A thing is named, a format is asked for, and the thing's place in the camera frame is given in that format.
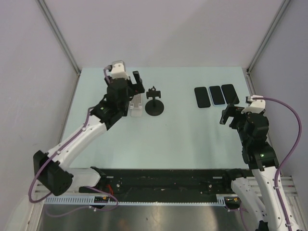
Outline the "white phone stand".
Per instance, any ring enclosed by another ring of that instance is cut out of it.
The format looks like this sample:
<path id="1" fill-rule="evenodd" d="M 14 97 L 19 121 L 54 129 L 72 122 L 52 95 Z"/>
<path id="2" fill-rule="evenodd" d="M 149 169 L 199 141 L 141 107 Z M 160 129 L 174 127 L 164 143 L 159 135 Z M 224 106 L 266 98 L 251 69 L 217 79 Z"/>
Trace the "white phone stand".
<path id="1" fill-rule="evenodd" d="M 141 117 L 142 116 L 142 96 L 137 94 L 130 101 L 129 109 L 131 111 L 130 115 L 132 117 Z"/>

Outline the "light blue cased smartphone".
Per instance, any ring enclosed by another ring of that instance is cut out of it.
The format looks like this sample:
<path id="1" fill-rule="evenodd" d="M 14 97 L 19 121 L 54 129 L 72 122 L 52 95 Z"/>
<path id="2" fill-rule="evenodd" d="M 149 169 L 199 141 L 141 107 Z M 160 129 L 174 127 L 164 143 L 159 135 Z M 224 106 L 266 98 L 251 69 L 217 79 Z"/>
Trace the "light blue cased smartphone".
<path id="1" fill-rule="evenodd" d="M 209 91 L 214 106 L 220 106 L 226 103 L 220 86 L 210 86 Z"/>

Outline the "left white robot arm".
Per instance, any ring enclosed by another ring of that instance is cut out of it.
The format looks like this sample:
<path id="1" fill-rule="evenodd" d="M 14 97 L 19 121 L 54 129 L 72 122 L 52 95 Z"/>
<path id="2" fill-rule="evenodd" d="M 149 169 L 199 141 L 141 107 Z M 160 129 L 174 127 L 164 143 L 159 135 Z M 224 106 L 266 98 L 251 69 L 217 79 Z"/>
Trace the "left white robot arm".
<path id="1" fill-rule="evenodd" d="M 73 160 L 97 137 L 107 132 L 118 120 L 127 116 L 130 101 L 145 92 L 138 71 L 136 80 L 111 77 L 103 99 L 87 111 L 85 122 L 62 143 L 44 153 L 33 155 L 34 181 L 39 181 L 50 194 L 62 195 L 72 185 L 74 175 L 68 171 Z"/>

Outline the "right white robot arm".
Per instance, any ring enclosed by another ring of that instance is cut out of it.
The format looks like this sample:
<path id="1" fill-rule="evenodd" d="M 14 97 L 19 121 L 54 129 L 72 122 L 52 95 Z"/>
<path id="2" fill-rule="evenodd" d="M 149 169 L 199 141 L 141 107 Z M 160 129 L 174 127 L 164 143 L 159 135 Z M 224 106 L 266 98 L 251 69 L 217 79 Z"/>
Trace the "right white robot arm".
<path id="1" fill-rule="evenodd" d="M 264 116 L 265 101 L 253 101 L 248 107 L 228 104 L 222 111 L 220 124 L 232 117 L 230 128 L 236 130 L 242 145 L 242 156 L 255 177 L 260 195 L 252 189 L 239 169 L 232 169 L 223 179 L 222 188 L 235 192 L 251 216 L 256 231 L 300 231 L 288 204 L 279 173 L 279 162 L 267 141 L 269 121 Z"/>

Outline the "black round-base phone holder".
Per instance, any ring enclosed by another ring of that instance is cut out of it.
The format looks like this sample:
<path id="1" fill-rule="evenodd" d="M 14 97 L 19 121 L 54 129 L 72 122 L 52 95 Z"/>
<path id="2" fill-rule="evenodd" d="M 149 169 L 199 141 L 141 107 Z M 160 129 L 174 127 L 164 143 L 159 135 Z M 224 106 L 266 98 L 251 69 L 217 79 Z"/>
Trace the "black round-base phone holder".
<path id="1" fill-rule="evenodd" d="M 146 92 L 146 98 L 150 99 L 146 105 L 145 105 L 145 111 L 150 116 L 159 116 L 164 111 L 164 104 L 157 99 L 161 98 L 161 91 L 157 90 L 155 86 L 152 86 L 148 91 Z"/>

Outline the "black smartphone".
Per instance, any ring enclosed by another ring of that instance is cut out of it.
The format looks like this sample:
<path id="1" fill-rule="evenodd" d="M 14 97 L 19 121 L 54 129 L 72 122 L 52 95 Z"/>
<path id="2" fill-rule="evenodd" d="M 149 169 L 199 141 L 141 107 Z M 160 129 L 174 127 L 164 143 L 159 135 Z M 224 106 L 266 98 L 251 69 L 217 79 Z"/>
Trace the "black smartphone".
<path id="1" fill-rule="evenodd" d="M 227 104 L 240 103 L 236 90 L 232 84 L 224 84 L 221 86 L 221 89 Z"/>
<path id="2" fill-rule="evenodd" d="M 211 106 L 206 87 L 196 87 L 194 88 L 194 93 L 199 108 L 209 108 Z"/>

